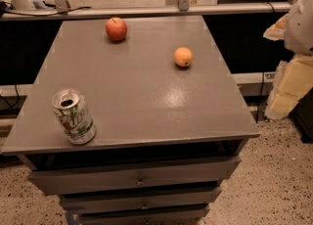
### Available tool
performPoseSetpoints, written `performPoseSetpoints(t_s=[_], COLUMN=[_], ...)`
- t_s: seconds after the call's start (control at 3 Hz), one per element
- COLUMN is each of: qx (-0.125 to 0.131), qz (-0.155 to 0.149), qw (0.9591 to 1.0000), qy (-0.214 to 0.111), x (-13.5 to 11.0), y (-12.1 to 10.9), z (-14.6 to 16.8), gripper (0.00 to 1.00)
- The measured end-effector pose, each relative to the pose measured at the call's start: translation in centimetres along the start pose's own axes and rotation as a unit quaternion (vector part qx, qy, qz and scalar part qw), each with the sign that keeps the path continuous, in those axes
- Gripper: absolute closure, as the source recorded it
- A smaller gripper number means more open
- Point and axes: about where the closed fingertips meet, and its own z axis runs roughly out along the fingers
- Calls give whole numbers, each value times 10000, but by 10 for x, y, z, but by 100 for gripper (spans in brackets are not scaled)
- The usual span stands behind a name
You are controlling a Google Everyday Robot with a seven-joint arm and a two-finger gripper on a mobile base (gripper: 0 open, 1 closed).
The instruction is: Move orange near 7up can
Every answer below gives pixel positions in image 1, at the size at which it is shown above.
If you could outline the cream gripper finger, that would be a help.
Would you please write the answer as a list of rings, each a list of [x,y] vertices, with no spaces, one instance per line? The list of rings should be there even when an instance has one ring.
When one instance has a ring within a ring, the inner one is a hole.
[[[265,116],[282,119],[313,88],[313,57],[294,55],[289,62],[280,61],[267,100]]]
[[[268,27],[263,33],[263,37],[272,41],[283,40],[288,16],[288,14],[283,15],[274,24]]]

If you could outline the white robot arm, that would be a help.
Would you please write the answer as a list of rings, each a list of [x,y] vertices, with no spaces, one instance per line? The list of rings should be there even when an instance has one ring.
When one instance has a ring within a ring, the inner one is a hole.
[[[263,37],[283,40],[294,52],[276,68],[265,116],[282,119],[313,88],[313,0],[296,0],[290,11],[265,30]]]

